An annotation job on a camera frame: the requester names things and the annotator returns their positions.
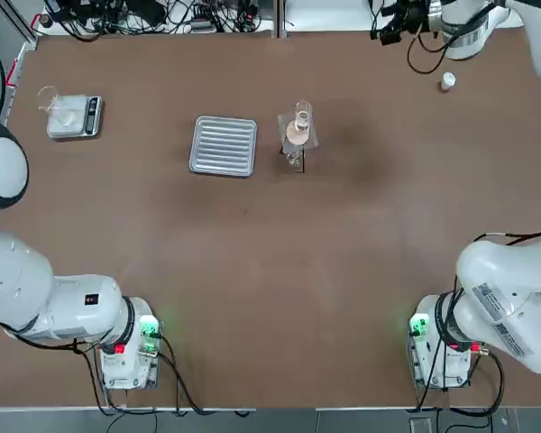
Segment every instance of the white robotic arm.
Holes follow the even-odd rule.
[[[509,17],[511,10],[525,25],[533,64],[541,78],[541,0],[394,0],[381,9],[382,16],[393,18],[382,29],[372,31],[371,37],[388,45],[399,42],[405,31],[415,38],[420,32],[441,31],[445,45],[433,52],[446,49],[448,59],[467,60],[483,49],[492,31]],[[415,69],[421,74],[435,70]]]
[[[528,246],[470,244],[457,262],[457,277],[460,295],[424,297],[409,321],[416,380],[426,383],[431,377],[441,388],[467,383],[477,343],[495,346],[541,373],[541,240]]]
[[[0,125],[0,210],[23,197],[28,179],[22,147]],[[123,297],[110,277],[55,277],[44,256],[1,230],[0,324],[25,340],[98,345],[107,388],[156,383],[160,324],[143,299]]]
[[[453,2],[444,0],[442,30],[445,42],[448,42],[457,29],[469,22],[486,4],[483,0],[455,0]],[[501,0],[494,4],[515,11],[523,21],[529,39],[533,65],[541,78],[541,2]],[[476,55],[485,46],[493,29],[507,16],[500,8],[491,11],[488,16],[477,22],[472,30],[454,42],[453,46],[447,50],[446,57],[464,60]]]
[[[494,345],[541,373],[541,241],[470,244],[459,257],[457,275],[465,295],[454,308],[454,321],[466,339]]]

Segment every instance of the brown table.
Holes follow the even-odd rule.
[[[146,298],[202,406],[410,407],[417,303],[451,289],[475,235],[541,229],[541,83],[524,39],[498,32],[476,59],[446,63],[448,95],[408,69],[406,44],[366,32],[41,40],[8,124],[30,188],[0,225],[57,274],[112,275]],[[102,95],[100,138],[49,140],[45,85]],[[286,168],[277,126],[300,98],[321,144],[304,175]],[[249,179],[189,172],[199,115],[256,120]],[[492,401],[483,364],[451,404]],[[541,376],[504,364],[504,404],[541,405]],[[129,404],[172,407],[172,384],[163,369],[160,390]],[[0,330],[0,406],[49,405],[94,405],[83,361]]]

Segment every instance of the sticker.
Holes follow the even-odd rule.
[[[472,292],[475,294],[479,302],[491,315],[493,320],[501,320],[504,316],[513,314],[513,307],[507,300],[501,290],[496,287],[489,287],[486,282],[473,287]]]
[[[533,351],[525,345],[523,339],[518,335],[512,335],[502,323],[493,325],[493,328],[495,329],[495,332],[499,334],[501,340],[505,343],[507,350],[509,350],[512,355],[523,357],[525,355],[533,354]]]

